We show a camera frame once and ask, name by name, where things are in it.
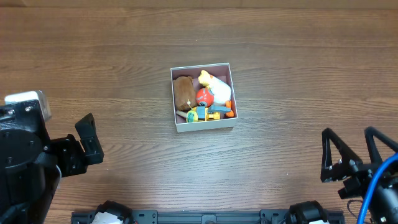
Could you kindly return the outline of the brown plush toy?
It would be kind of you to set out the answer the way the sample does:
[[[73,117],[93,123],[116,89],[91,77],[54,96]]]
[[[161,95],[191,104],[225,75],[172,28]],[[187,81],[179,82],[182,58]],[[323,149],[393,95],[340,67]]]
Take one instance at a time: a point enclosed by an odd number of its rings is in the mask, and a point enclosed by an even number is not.
[[[173,80],[175,108],[179,111],[191,110],[198,106],[196,101],[197,92],[193,87],[192,77],[178,77]]]

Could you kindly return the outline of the wooden cat rattle drum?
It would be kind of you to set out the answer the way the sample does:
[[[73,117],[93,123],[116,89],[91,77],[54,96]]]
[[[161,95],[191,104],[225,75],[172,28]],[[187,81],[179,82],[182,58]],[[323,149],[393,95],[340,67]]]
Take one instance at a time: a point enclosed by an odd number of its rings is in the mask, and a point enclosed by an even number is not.
[[[194,122],[198,122],[198,114],[197,112],[191,107],[191,101],[187,100],[187,105],[190,108],[190,110],[188,112],[184,112],[184,111],[179,111],[177,110],[176,113],[185,118],[187,123],[194,123]]]

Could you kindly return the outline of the orange toy ball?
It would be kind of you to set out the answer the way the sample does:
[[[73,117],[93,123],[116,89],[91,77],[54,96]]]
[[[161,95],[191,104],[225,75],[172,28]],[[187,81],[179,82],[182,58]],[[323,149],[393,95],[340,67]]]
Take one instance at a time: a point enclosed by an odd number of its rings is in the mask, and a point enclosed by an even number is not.
[[[197,91],[196,102],[198,106],[209,107],[214,102],[214,94],[207,88],[202,88]]]

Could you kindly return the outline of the yellow and blue toy truck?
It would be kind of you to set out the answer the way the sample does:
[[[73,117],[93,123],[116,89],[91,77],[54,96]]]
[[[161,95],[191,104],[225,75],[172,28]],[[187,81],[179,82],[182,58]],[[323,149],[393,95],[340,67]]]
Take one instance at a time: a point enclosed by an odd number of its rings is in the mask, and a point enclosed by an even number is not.
[[[213,121],[220,120],[225,114],[232,112],[231,108],[226,106],[215,106],[211,105],[209,107],[197,106],[193,109],[199,121]]]

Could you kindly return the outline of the white plush duck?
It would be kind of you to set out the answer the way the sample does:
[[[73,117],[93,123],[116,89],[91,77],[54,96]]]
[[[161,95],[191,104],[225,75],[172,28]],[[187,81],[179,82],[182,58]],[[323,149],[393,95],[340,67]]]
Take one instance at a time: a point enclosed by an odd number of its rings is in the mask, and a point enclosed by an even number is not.
[[[227,83],[208,73],[206,70],[201,71],[198,77],[198,82],[203,86],[203,88],[207,88],[213,92],[214,102],[212,105],[226,106],[232,110],[232,89]],[[227,113],[226,116],[233,118],[234,111],[232,110],[232,112]]]

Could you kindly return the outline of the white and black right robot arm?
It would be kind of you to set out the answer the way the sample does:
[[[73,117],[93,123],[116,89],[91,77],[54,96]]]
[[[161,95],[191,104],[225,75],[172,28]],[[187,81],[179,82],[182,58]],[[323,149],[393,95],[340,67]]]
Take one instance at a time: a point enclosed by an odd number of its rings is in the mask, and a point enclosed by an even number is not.
[[[362,159],[330,128],[322,132],[322,182],[343,181],[340,198],[363,199],[357,222],[397,223],[397,154],[382,159],[375,140],[397,152],[397,142],[374,127],[364,130],[370,163]]]

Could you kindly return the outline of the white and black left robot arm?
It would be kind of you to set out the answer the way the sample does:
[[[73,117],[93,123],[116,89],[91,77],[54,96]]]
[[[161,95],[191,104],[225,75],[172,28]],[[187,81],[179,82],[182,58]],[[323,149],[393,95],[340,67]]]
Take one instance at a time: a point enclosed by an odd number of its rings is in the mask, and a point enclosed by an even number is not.
[[[50,139],[39,114],[1,119],[1,223],[43,223],[60,179],[102,163],[93,115],[75,128],[79,141]]]

